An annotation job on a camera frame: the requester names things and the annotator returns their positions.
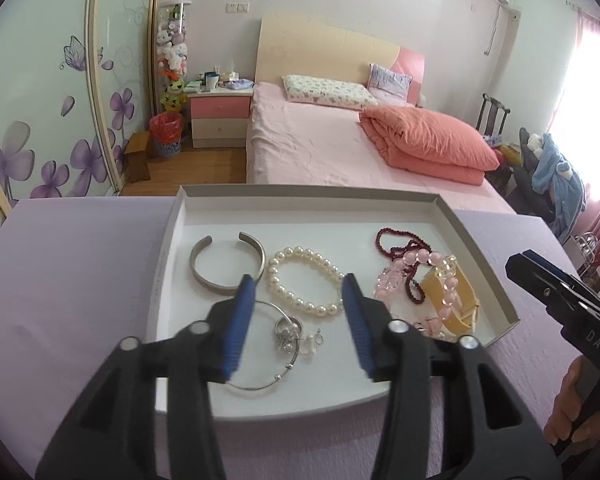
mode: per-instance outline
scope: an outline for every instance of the mug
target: mug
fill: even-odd
[[[220,81],[220,76],[216,72],[205,73],[205,86],[209,92],[215,92]]]

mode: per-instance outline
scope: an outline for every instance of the trash bin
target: trash bin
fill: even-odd
[[[184,118],[177,112],[164,112],[152,117],[149,131],[159,156],[169,158],[180,153]]]

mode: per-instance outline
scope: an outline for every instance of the blue basket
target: blue basket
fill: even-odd
[[[154,137],[154,145],[155,151],[158,153],[159,156],[161,156],[162,158],[170,158],[180,153],[180,150],[182,148],[182,138],[178,138],[178,140],[174,140],[169,144],[163,144]]]

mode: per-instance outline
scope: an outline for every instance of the pearl bracelet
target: pearl bracelet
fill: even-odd
[[[286,287],[280,283],[278,267],[283,262],[292,260],[310,264],[314,266],[315,269],[320,270],[336,285],[338,301],[328,304],[327,306],[314,305],[308,301],[305,302],[301,298],[296,297],[290,290],[287,290]],[[333,265],[321,254],[314,253],[311,249],[303,249],[302,247],[296,247],[295,249],[285,247],[281,251],[278,251],[275,256],[269,260],[269,267],[267,267],[267,284],[269,285],[272,294],[280,297],[284,303],[296,310],[319,317],[325,317],[327,314],[329,316],[336,316],[339,312],[343,311],[344,307],[340,296],[340,283],[343,279],[344,274],[340,272],[338,267]]]

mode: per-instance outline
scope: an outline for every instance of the hand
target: hand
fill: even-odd
[[[582,408],[582,399],[575,385],[582,372],[582,359],[578,357],[562,379],[560,393],[555,397],[554,412],[544,427],[544,437],[552,446],[558,440],[567,440],[571,434],[571,423],[578,418]],[[587,448],[594,447],[600,440],[600,411],[588,418],[571,437],[571,441],[586,442]]]

